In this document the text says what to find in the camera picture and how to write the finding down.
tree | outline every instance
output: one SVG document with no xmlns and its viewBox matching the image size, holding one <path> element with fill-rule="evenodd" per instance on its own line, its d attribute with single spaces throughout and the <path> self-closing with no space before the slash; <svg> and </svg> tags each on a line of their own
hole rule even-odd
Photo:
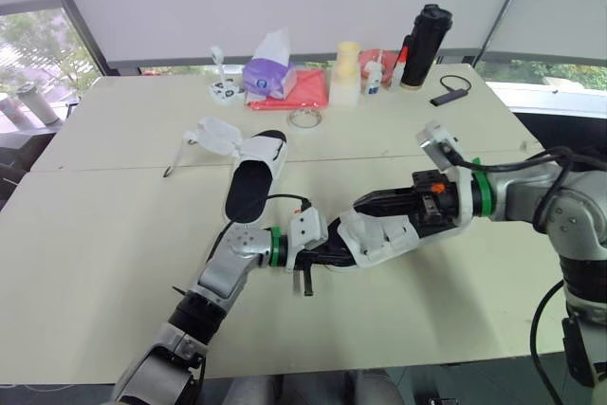
<svg viewBox="0 0 607 405">
<path fill-rule="evenodd" d="M 99 70 L 74 29 L 60 10 L 48 9 L 0 17 L 0 40 L 19 54 L 17 63 L 59 79 L 81 95 L 97 77 Z M 23 83 L 19 68 L 0 68 L 0 80 L 8 88 Z"/>
<path fill-rule="evenodd" d="M 607 90 L 604 66 L 494 60 L 479 62 L 476 71 L 487 81 L 543 84 L 544 76 L 552 76 L 581 83 L 587 89 Z"/>
</svg>

tissue box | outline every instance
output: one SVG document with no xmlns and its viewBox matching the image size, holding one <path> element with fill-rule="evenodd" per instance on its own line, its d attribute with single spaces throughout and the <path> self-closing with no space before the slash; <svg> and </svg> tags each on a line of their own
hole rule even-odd
<svg viewBox="0 0 607 405">
<path fill-rule="evenodd" d="M 243 86 L 253 94 L 283 100 L 297 82 L 295 65 L 288 66 L 270 59 L 253 58 L 243 69 Z"/>
</svg>

small white bottle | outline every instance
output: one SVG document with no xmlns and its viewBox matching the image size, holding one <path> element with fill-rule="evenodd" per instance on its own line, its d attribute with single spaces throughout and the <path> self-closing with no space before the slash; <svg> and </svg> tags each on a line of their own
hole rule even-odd
<svg viewBox="0 0 607 405">
<path fill-rule="evenodd" d="M 338 58 L 331 72 L 329 104 L 356 106 L 360 98 L 360 46 L 355 42 L 338 44 Z"/>
<path fill-rule="evenodd" d="M 381 86 L 381 78 L 383 77 L 383 65 L 381 64 L 381 58 L 383 51 L 379 51 L 379 56 L 376 61 L 369 61 L 364 66 L 364 69 L 369 72 L 367 77 L 367 83 L 364 86 L 364 95 L 375 95 L 379 92 Z"/>
<path fill-rule="evenodd" d="M 409 49 L 404 46 L 400 53 L 398 53 L 398 59 L 396 60 L 395 70 L 392 72 L 392 78 L 390 79 L 390 90 L 396 90 L 400 87 L 400 79 L 405 71 L 405 64 L 407 63 L 407 55 Z"/>
</svg>

white wire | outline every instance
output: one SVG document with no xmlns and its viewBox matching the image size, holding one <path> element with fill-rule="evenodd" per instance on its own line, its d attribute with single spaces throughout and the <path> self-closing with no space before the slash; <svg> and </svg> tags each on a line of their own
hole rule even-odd
<svg viewBox="0 0 607 405">
<path fill-rule="evenodd" d="M 29 386 L 27 384 L 24 384 L 23 386 L 26 389 L 29 389 L 30 391 L 33 391 L 35 393 L 56 393 L 57 391 L 63 391 L 65 389 L 74 387 L 73 384 L 66 384 L 65 386 L 60 386 L 59 388 L 53 388 L 53 389 L 37 389 L 37 388 L 34 388 L 33 386 Z"/>
</svg>

red cloth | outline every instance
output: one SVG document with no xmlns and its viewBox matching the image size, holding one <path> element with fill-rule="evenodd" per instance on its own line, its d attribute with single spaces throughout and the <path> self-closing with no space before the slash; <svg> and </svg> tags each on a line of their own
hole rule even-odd
<svg viewBox="0 0 607 405">
<path fill-rule="evenodd" d="M 326 94 L 326 82 L 324 71 L 297 70 L 297 83 L 284 100 L 272 99 L 266 97 L 263 101 L 251 101 L 248 104 L 250 109 L 297 109 L 307 108 L 325 108 L 329 104 Z"/>
</svg>

